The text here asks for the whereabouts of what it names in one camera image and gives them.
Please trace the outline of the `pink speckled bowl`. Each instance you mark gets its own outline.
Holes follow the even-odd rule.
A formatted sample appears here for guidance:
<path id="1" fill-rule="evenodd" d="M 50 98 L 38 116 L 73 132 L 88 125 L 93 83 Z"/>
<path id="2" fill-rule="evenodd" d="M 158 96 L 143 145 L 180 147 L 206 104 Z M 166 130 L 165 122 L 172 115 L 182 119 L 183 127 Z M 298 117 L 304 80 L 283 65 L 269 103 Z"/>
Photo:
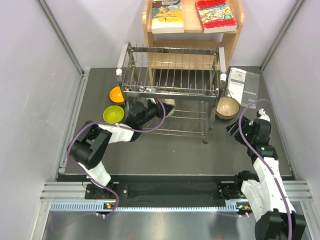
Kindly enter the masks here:
<path id="1" fill-rule="evenodd" d="M 232 97 L 223 96 L 219 99 L 216 116 L 222 118 L 233 118 L 240 111 L 240 104 Z"/>

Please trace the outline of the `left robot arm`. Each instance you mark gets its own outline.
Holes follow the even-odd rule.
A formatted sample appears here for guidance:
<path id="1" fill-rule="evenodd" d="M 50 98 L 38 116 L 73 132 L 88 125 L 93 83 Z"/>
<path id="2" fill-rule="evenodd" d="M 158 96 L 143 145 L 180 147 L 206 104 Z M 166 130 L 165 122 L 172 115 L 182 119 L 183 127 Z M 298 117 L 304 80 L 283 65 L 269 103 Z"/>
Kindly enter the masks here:
<path id="1" fill-rule="evenodd" d="M 89 180 L 96 185 L 98 195 L 109 198 L 114 187 L 110 183 L 112 178 L 102 163 L 107 146 L 134 142 L 141 133 L 157 130 L 175 110 L 174 100 L 149 98 L 147 105 L 140 101 L 134 102 L 122 123 L 87 121 L 69 144 L 67 159 L 75 160 Z"/>

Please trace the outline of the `cream ceramic bowl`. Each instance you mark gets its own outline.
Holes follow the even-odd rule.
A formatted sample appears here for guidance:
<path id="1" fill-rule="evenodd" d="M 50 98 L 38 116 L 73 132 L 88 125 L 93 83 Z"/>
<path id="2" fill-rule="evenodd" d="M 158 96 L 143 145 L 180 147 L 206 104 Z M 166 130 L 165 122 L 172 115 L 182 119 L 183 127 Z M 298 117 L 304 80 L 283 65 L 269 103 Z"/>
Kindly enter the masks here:
<path id="1" fill-rule="evenodd" d="M 163 118 L 165 114 L 165 118 L 171 117 L 176 110 L 176 102 L 174 99 L 160 99 L 159 100 L 159 118 Z"/>

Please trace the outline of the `lime green bowl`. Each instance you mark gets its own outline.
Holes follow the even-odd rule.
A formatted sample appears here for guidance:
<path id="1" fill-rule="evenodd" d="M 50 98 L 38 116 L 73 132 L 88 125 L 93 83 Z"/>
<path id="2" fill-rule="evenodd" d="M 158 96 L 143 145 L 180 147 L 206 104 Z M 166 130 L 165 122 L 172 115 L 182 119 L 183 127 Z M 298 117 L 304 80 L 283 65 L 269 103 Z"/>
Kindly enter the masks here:
<path id="1" fill-rule="evenodd" d="M 111 105 L 107 107 L 102 114 L 103 120 L 109 124 L 121 123 L 124 119 L 124 116 L 125 116 L 124 109 L 118 105 Z"/>

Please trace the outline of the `orange bowl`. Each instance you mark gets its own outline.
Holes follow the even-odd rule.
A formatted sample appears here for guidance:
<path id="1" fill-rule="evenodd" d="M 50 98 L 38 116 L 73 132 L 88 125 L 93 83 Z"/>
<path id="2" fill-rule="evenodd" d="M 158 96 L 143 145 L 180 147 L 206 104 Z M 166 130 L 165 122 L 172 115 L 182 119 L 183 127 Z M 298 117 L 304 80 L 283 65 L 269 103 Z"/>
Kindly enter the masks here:
<path id="1" fill-rule="evenodd" d="M 109 99 L 115 104 L 124 103 L 125 99 L 119 86 L 113 87 L 109 92 Z"/>

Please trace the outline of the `small teal blue bowl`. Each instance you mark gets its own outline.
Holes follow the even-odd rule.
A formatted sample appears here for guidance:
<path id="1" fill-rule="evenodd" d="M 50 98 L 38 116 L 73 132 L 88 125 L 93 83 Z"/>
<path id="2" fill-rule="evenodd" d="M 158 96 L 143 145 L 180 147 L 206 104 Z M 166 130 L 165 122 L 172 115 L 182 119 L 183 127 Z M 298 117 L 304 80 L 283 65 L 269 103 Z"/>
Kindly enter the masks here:
<path id="1" fill-rule="evenodd" d="M 219 117 L 217 116 L 217 118 L 220 120 L 220 121 L 223 121 L 223 122 L 231 122 L 231 121 L 234 121 L 235 120 L 235 117 L 232 117 L 232 118 L 223 118 L 223 117 Z"/>

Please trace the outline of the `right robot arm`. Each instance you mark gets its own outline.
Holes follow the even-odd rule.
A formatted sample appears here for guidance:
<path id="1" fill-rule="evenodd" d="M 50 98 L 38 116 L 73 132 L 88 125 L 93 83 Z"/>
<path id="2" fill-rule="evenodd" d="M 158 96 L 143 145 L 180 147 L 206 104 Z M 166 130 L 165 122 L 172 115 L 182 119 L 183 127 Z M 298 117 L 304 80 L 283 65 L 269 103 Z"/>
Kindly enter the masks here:
<path id="1" fill-rule="evenodd" d="M 233 192 L 239 198 L 246 197 L 255 218 L 257 240 L 300 240 L 307 223 L 288 199 L 276 149 L 269 144 L 271 129 L 266 114 L 254 120 L 244 117 L 226 127 L 229 135 L 247 147 L 255 170 L 239 172 Z"/>

